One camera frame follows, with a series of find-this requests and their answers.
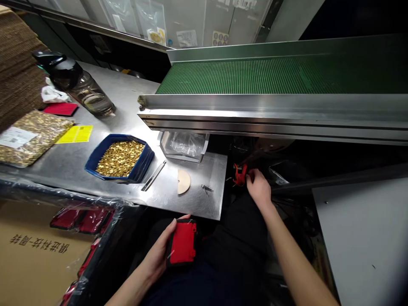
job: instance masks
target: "plastic bag of gold granules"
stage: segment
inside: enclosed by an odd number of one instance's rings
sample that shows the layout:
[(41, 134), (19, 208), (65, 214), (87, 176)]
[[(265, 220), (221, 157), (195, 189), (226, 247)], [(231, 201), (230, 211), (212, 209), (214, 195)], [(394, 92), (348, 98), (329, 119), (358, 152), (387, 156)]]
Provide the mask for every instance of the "plastic bag of gold granules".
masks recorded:
[(24, 168), (48, 150), (74, 121), (34, 110), (0, 134), (0, 162)]

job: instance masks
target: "small metal tool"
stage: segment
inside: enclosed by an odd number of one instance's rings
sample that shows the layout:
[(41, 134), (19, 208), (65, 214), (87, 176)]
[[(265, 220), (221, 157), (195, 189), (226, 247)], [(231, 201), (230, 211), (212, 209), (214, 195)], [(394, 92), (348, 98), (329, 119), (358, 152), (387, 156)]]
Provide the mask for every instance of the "small metal tool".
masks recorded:
[(214, 192), (214, 190), (212, 190), (211, 188), (209, 188), (209, 187), (207, 187), (206, 185), (203, 185), (203, 184), (201, 184), (201, 188), (204, 189), (204, 190)]
[(153, 181), (156, 179), (156, 176), (159, 174), (159, 172), (163, 169), (164, 165), (167, 163), (167, 161), (162, 162), (159, 167), (156, 169), (156, 171), (152, 174), (152, 176), (147, 180), (146, 184), (143, 186), (142, 191), (146, 191), (149, 189), (150, 185), (153, 183)]

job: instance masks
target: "blue tray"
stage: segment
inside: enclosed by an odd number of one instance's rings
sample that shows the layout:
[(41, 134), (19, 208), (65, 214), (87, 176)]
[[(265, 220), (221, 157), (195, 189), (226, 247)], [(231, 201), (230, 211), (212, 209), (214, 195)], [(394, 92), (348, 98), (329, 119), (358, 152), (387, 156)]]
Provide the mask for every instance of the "blue tray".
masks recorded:
[[(103, 176), (96, 172), (96, 167), (99, 164), (99, 161), (105, 154), (106, 150), (111, 146), (111, 144), (115, 142), (123, 142), (123, 141), (137, 141), (145, 145), (139, 159), (137, 160), (136, 164), (134, 165), (132, 171), (130, 172), (129, 176), (127, 177), (112, 177), (112, 176)], [(154, 152), (149, 147), (149, 145), (132, 135), (124, 135), (124, 134), (109, 134), (106, 136), (104, 140), (94, 149), (91, 156), (89, 156), (88, 161), (85, 164), (85, 170), (90, 174), (103, 179), (103, 180), (113, 180), (116, 183), (140, 183), (149, 168), (149, 165), (154, 157)]]

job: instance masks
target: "green conveyor belt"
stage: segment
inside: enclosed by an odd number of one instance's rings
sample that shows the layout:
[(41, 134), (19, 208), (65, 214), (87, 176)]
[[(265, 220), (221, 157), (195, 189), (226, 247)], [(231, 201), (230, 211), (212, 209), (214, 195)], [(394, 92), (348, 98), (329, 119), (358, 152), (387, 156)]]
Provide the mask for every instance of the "green conveyor belt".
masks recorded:
[(408, 92), (407, 60), (309, 55), (182, 62), (156, 94), (391, 94)]

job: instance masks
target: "person's left hand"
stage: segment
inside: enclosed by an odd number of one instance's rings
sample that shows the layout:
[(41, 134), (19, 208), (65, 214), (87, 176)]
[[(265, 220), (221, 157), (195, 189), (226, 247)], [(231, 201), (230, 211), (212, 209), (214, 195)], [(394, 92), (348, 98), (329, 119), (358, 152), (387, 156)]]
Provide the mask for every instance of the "person's left hand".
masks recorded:
[[(191, 215), (184, 215), (179, 219), (189, 219)], [(140, 268), (143, 270), (143, 273), (149, 278), (151, 284), (156, 282), (158, 278), (166, 270), (166, 248), (167, 241), (170, 238), (170, 235), (175, 231), (177, 225), (176, 219), (174, 219), (161, 233), (160, 237), (154, 243), (152, 248), (147, 253), (146, 257), (140, 264)]]

